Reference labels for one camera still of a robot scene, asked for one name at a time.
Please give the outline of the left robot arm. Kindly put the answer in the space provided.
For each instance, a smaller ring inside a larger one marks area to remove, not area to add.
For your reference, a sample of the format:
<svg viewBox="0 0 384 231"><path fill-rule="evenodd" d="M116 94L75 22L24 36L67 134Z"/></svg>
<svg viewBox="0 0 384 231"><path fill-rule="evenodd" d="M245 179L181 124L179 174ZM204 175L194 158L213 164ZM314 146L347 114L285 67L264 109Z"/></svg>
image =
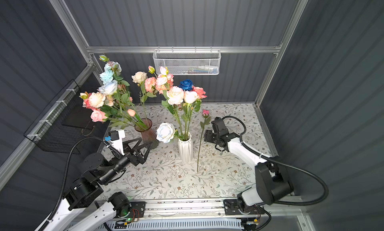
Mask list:
<svg viewBox="0 0 384 231"><path fill-rule="evenodd" d="M109 148L114 157L108 161L101 153L90 154L81 164L82 175L66 188L69 164L73 152L70 151L60 189L59 198L52 212L36 228L38 231L92 231L107 221L118 218L132 223L144 217L145 202L131 203L122 192L112 194L96 211L69 228L69 224L104 192L103 186L120 179L127 166L144 164L153 143L142 144L141 138L123 142L123 152L115 149L107 139L96 138Z"/></svg>

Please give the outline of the black flat pad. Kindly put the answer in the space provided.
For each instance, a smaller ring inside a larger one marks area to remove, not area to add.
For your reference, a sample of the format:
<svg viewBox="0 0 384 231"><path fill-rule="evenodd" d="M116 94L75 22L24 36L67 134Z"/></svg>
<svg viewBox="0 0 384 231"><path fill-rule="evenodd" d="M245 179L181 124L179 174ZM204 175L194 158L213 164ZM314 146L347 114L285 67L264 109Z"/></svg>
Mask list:
<svg viewBox="0 0 384 231"><path fill-rule="evenodd" d="M64 117L62 125L72 128L91 130L94 127L91 119L92 112L93 111L91 109L75 106Z"/></svg>

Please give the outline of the large white rose stem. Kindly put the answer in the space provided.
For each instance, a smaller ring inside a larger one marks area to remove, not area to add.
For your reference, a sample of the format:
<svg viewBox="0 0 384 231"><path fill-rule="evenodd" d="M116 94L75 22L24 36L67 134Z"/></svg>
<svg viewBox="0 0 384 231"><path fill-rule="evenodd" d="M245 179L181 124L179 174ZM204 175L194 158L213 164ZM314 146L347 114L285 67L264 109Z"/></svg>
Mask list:
<svg viewBox="0 0 384 231"><path fill-rule="evenodd" d="M164 144L169 143L174 138L180 137L179 131L171 123L161 123L157 129L156 139Z"/></svg>

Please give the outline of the small magenta rose stem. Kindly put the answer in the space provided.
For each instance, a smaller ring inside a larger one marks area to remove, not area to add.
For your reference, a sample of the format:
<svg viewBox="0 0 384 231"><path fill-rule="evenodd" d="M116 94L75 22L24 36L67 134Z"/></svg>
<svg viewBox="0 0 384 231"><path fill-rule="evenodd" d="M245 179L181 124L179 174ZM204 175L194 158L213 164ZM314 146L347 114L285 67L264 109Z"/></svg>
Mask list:
<svg viewBox="0 0 384 231"><path fill-rule="evenodd" d="M201 131L200 141L199 141L199 150L198 150L198 159L197 159L197 172L199 171L200 151L201 151L201 145L202 145L202 141L203 141L203 134L205 132L205 126L208 125L210 120L211 120L210 111L209 110L203 110L202 116L203 116L204 120L202 122L200 122L202 131Z"/></svg>

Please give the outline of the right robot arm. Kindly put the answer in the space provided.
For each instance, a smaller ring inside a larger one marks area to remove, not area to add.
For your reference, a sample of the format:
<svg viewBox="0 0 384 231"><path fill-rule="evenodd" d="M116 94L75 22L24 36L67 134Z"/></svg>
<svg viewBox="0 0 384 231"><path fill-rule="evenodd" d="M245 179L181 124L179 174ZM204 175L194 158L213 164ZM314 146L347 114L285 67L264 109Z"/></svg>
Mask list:
<svg viewBox="0 0 384 231"><path fill-rule="evenodd" d="M207 130L204 140L215 144L221 152L229 152L245 162L255 171L255 185L237 196L236 207L245 213L252 206L272 205L294 191L288 170L267 159L271 156L250 147L243 141L242 134L230 133L224 119L216 117L212 122L212 130Z"/></svg>

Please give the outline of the items in white basket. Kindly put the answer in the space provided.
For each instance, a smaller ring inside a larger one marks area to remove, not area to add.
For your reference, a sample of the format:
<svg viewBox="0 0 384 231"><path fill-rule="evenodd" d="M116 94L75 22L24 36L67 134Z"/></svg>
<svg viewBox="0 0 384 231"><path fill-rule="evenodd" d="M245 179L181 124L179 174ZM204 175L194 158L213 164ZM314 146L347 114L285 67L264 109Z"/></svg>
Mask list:
<svg viewBox="0 0 384 231"><path fill-rule="evenodd" d="M178 75L217 75L219 66L181 66L176 68Z"/></svg>

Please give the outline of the pink tulip flower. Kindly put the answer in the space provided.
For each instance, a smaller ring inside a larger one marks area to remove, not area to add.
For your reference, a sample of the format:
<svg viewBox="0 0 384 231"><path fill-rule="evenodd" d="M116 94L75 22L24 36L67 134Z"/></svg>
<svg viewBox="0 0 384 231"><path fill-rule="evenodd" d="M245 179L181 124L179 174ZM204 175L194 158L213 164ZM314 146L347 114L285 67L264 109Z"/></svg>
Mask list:
<svg viewBox="0 0 384 231"><path fill-rule="evenodd" d="M139 117L139 115L136 113L133 109L127 110L128 115L131 117L131 121L135 124L135 126L140 131L145 131L148 129L147 124Z"/></svg>

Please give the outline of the light blue rose stem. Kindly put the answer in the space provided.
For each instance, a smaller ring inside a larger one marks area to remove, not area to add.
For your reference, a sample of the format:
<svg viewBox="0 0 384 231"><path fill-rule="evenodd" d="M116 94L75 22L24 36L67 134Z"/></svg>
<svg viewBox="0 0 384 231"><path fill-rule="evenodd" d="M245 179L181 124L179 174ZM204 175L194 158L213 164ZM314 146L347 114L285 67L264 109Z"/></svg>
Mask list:
<svg viewBox="0 0 384 231"><path fill-rule="evenodd" d="M118 62L111 61L107 56L100 55L99 59L105 63L104 72L100 74L103 85L98 88L98 92L105 95L113 95L115 92L127 92L130 97L130 84L121 76L122 67Z"/></svg>

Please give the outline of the floral table mat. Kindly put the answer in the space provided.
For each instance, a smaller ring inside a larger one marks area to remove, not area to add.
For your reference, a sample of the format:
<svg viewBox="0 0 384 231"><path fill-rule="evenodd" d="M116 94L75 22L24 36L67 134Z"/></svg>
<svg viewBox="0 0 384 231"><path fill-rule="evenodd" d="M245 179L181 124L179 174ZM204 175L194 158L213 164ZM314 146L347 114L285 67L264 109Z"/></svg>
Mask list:
<svg viewBox="0 0 384 231"><path fill-rule="evenodd" d="M253 104L203 104L202 110L210 111L213 119L224 116L241 119L247 127L245 142L271 154ZM146 113L155 133L161 123L178 126L176 119L161 105L146 106ZM227 198L254 186L253 168L231 153L216 150L214 144L202 141L197 168L200 122L204 120L201 113L194 113L190 127L194 145L194 158L190 163L183 163L177 139L168 144L160 142L143 165L129 165L122 178L102 186L104 192L97 200L105 201L116 192L123 192L130 200Z"/></svg>

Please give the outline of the white ribbed ceramic vase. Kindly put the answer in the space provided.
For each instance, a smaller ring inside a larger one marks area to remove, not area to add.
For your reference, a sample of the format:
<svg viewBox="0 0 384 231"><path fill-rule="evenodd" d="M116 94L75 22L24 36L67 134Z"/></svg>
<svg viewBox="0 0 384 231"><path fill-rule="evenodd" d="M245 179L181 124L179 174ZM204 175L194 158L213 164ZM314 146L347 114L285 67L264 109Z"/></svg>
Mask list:
<svg viewBox="0 0 384 231"><path fill-rule="evenodd" d="M188 133L188 140L178 140L179 154L183 163L190 163L194 157L194 147L191 133Z"/></svg>

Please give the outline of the cream rose single stem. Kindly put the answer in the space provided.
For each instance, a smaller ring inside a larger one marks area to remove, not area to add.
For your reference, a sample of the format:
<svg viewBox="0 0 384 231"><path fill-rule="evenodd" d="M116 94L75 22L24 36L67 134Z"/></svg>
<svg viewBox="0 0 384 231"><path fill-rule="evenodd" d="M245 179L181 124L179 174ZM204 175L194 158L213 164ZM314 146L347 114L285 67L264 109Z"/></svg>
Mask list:
<svg viewBox="0 0 384 231"><path fill-rule="evenodd" d="M146 88L145 88L145 81L146 79L148 78L147 76L147 73L145 72L136 72L133 76L132 76L132 80L133 82L140 88L140 92L139 92L139 101L140 101L140 105L143 107L143 111L144 111L144 114L145 114L145 118L147 118L147 111L146 111L146 106L145 106L145 101L146 101L146 94L147 94L147 91L146 91Z"/></svg>

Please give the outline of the pink glass vase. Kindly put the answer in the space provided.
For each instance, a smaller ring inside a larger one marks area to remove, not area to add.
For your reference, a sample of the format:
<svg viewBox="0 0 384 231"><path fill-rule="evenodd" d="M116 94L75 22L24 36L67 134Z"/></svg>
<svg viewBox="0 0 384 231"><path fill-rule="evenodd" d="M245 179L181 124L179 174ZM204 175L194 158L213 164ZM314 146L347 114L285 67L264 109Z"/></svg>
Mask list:
<svg viewBox="0 0 384 231"><path fill-rule="evenodd" d="M159 141L152 125L153 122L150 119L143 118L141 123L135 125L135 130L141 134L143 144L151 143L151 149L155 149L158 147Z"/></svg>

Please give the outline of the pink carnation stem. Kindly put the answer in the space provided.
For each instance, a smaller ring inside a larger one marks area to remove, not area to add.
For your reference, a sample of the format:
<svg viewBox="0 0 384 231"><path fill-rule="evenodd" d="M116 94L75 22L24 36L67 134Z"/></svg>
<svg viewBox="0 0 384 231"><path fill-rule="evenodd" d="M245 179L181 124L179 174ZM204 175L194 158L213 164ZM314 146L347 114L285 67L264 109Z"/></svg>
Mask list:
<svg viewBox="0 0 384 231"><path fill-rule="evenodd" d="M156 69L153 66L148 67L148 72L154 77L146 78L141 86L144 89L144 94L141 97L141 102L144 103L148 98L155 98L157 94L163 95L166 99L164 107L175 117L179 125L178 135L181 138L185 132L182 131L182 123L180 120L178 108L184 101L184 91L174 86L174 76L169 73L167 67L160 67L160 74L156 74Z"/></svg>

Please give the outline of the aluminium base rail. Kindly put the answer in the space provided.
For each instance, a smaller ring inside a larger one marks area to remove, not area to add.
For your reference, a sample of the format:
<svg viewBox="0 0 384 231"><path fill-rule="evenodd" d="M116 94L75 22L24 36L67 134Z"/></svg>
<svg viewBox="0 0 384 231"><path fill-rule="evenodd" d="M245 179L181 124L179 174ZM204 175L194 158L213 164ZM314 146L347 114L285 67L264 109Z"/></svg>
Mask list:
<svg viewBox="0 0 384 231"><path fill-rule="evenodd" d="M313 231L305 208L253 205L235 198L133 200L126 217L107 215L101 203L76 217L67 231L239 230Z"/></svg>

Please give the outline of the small cream rose stem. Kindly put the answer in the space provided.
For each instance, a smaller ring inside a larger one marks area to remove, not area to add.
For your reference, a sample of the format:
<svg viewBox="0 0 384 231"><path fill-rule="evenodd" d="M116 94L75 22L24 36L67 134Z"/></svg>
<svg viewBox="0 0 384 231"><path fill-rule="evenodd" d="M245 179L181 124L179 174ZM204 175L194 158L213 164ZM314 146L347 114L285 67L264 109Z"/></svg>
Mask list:
<svg viewBox="0 0 384 231"><path fill-rule="evenodd" d="M183 105L183 120L185 122L185 140L188 140L188 133L190 128L190 123L192 119L193 110L195 109L194 103L198 99L198 94L195 91L185 91L184 92L184 105Z"/></svg>

